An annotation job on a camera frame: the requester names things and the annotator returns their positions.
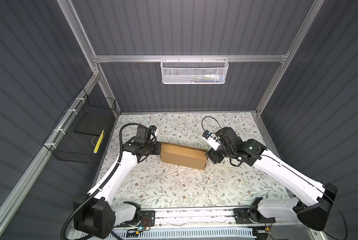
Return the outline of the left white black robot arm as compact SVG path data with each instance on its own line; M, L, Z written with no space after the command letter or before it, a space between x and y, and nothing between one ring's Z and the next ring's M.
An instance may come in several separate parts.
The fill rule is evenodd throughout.
M127 175L139 163L149 156L161 153L161 142L157 140L157 127L146 127L135 124L136 135L123 142L122 132L131 124L125 124L119 133L119 155L104 177L86 194L79 194L73 203L73 212L67 218L60 237L67 238L66 228L70 223L77 231L86 235L83 239L92 237L105 239L112 229L123 223L139 224L142 217L141 205L125 201L113 208L112 201Z

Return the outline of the brown cardboard box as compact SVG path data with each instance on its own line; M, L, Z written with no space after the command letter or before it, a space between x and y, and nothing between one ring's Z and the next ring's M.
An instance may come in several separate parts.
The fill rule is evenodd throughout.
M181 145L162 143L160 152L161 161L167 164L178 165L204 171L208 158L206 151Z

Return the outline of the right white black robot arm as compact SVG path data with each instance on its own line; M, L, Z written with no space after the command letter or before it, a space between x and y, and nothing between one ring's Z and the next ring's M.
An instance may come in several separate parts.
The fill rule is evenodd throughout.
M289 200L264 200L256 197L245 212L253 223L275 223L279 219L297 220L310 229L323 231L338 192L332 184L317 182L278 158L262 143L242 141L230 127L216 133L208 130L202 137L210 145L206 156L214 164L228 158L236 167L246 164L272 177L295 196Z

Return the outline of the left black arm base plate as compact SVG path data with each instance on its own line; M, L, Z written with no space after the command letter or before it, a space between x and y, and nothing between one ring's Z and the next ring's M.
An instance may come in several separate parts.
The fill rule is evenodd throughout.
M141 211L141 217L136 222L125 223L126 227L154 227L156 211Z

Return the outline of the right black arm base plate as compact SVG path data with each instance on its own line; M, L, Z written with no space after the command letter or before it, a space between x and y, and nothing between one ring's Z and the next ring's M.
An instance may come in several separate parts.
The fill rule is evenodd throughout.
M265 218L258 210L249 208L233 209L234 218L237 224L274 224L275 218Z

